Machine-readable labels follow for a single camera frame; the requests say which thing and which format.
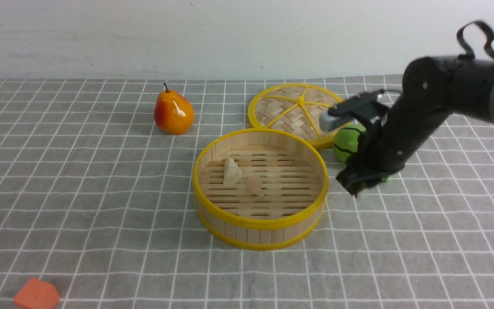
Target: orange block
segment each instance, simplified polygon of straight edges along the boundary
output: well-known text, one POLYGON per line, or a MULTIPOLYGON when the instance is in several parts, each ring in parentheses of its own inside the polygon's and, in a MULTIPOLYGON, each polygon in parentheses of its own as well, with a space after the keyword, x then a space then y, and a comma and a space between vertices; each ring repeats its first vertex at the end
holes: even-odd
POLYGON ((53 309, 59 300, 54 285, 31 278, 12 301, 19 309, 53 309))

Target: woven bamboo lid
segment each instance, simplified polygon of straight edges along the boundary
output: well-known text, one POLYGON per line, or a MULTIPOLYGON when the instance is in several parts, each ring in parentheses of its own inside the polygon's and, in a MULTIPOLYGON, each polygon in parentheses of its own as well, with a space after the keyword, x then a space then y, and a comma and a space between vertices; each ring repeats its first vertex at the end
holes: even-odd
POLYGON ((251 100, 249 123, 252 127, 286 131, 305 139, 315 149, 329 148, 337 131, 322 131, 319 114, 342 101, 333 92, 315 85, 277 85, 251 100))

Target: steamer basket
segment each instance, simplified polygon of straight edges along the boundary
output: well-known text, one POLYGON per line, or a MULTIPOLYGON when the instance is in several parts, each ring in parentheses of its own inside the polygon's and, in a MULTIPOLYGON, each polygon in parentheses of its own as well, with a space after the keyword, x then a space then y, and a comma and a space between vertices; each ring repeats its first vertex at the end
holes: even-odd
POLYGON ((315 149, 329 148, 339 130, 324 132, 319 114, 342 103, 335 93, 310 84, 282 84, 263 90, 249 103, 251 127, 275 129, 306 140, 315 149))
POLYGON ((193 171, 194 201, 200 220, 218 239, 249 250, 288 247, 316 227, 329 186, 319 153, 290 133, 245 129, 210 143, 193 171), (222 185, 224 163, 233 158, 243 177, 222 185), (257 174, 265 196, 247 190, 257 174))

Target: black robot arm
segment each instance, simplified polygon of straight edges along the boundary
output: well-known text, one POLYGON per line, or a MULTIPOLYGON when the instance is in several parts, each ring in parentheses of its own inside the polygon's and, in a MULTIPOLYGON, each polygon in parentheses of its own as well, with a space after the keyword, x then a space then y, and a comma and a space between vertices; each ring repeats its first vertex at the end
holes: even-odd
POLYGON ((357 119, 367 130, 357 152, 337 175, 338 182, 357 196, 386 176, 403 170, 406 161, 453 113, 494 124, 494 33, 478 20, 458 30, 465 54, 423 57, 404 71, 402 94, 389 108, 378 102, 387 90, 363 92, 322 113, 320 126, 331 131, 357 119), (478 60, 463 38, 464 29, 477 25, 487 36, 484 49, 491 60, 478 60))

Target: green toy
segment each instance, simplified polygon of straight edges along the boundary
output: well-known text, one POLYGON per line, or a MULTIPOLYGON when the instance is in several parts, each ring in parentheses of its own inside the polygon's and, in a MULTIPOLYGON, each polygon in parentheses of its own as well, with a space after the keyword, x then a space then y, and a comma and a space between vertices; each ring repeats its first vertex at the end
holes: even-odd
POLYGON ((348 158, 357 152, 357 140, 364 132, 365 127, 360 124, 349 124, 339 129, 333 139, 335 157, 345 164, 348 158))

